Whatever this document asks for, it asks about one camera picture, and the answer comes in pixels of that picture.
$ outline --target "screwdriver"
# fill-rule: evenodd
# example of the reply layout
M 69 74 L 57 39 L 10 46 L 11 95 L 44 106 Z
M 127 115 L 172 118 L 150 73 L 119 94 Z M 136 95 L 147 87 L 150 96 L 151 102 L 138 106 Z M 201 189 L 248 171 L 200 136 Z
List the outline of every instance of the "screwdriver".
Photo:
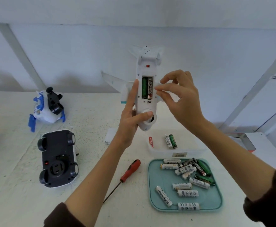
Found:
M 132 162 L 132 164 L 129 166 L 129 168 L 127 169 L 127 171 L 124 173 L 124 175 L 120 178 L 120 183 L 113 189 L 113 191 L 106 197 L 106 199 L 104 200 L 103 203 L 105 203 L 105 201 L 109 198 L 109 196 L 115 191 L 115 189 L 117 189 L 117 187 L 121 184 L 124 183 L 126 181 L 126 179 L 132 175 L 133 172 L 135 172 L 139 166 L 140 166 L 141 162 L 139 159 L 136 159 L 135 161 Z

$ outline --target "toy robot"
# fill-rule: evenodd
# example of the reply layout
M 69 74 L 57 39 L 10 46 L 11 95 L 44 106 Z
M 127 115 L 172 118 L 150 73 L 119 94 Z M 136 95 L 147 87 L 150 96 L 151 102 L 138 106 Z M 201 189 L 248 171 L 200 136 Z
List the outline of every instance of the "toy robot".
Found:
M 152 111 L 154 116 L 138 126 L 147 131 L 156 122 L 157 103 L 161 98 L 156 95 L 154 89 L 158 83 L 157 66 L 161 64 L 163 49 L 161 47 L 133 46 L 129 50 L 137 58 L 136 79 L 139 80 L 138 94 L 136 96 L 136 114 Z M 121 80 L 112 75 L 102 72 L 103 79 L 121 93 L 121 104 L 126 104 L 133 81 Z
M 69 130 L 46 133 L 38 140 L 42 151 L 42 171 L 39 181 L 45 187 L 58 187 L 71 183 L 79 169 L 75 152 L 75 135 Z
M 36 102 L 34 114 L 30 114 L 29 118 L 29 127 L 32 132 L 35 132 L 36 120 L 54 123 L 62 119 L 62 122 L 65 122 L 64 107 L 60 104 L 61 98 L 62 95 L 53 92 L 52 87 L 38 92 L 38 97 L 33 99 Z

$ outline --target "brown sleeve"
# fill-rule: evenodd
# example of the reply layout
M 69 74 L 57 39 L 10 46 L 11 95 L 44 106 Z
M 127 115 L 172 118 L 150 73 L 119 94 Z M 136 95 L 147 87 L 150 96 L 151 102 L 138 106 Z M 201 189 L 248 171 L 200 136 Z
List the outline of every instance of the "brown sleeve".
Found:
M 252 221 L 261 221 L 266 227 L 276 227 L 276 171 L 270 190 L 254 202 L 246 197 L 243 209 Z
M 85 227 L 78 221 L 67 209 L 66 205 L 61 202 L 44 220 L 44 227 Z

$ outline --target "left hand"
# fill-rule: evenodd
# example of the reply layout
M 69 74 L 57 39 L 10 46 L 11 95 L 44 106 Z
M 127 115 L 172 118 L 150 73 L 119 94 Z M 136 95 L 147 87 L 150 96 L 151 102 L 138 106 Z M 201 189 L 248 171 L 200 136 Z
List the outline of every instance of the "left hand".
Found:
M 136 110 L 133 110 L 138 87 L 139 81 L 136 79 L 128 94 L 125 108 L 121 114 L 119 128 L 114 137 L 114 140 L 120 142 L 120 145 L 125 149 L 132 144 L 132 140 L 138 128 L 138 123 L 146 121 L 153 116 L 153 112 L 151 111 L 136 115 Z

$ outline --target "teal tray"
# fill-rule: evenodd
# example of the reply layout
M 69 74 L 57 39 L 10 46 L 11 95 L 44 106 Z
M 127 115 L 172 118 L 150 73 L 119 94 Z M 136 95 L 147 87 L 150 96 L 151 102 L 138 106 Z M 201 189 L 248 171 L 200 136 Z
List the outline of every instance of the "teal tray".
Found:
M 204 164 L 209 167 L 209 163 L 200 159 Z M 201 211 L 217 211 L 222 207 L 223 197 L 219 190 L 217 182 L 215 186 L 211 186 L 209 189 L 204 189 L 193 185 L 192 189 L 199 192 L 199 197 L 179 197 L 176 190 L 173 190 L 173 183 L 188 183 L 188 180 L 184 180 L 181 176 L 177 176 L 174 170 L 161 170 L 160 164 L 163 163 L 163 159 L 154 159 L 148 165 L 148 190 L 149 199 L 152 206 L 162 212 L 187 212 L 178 210 L 178 202 L 197 202 L 200 205 Z M 172 205 L 167 207 L 163 202 L 158 192 L 155 191 L 156 186 L 160 186 L 165 194 L 172 201 Z

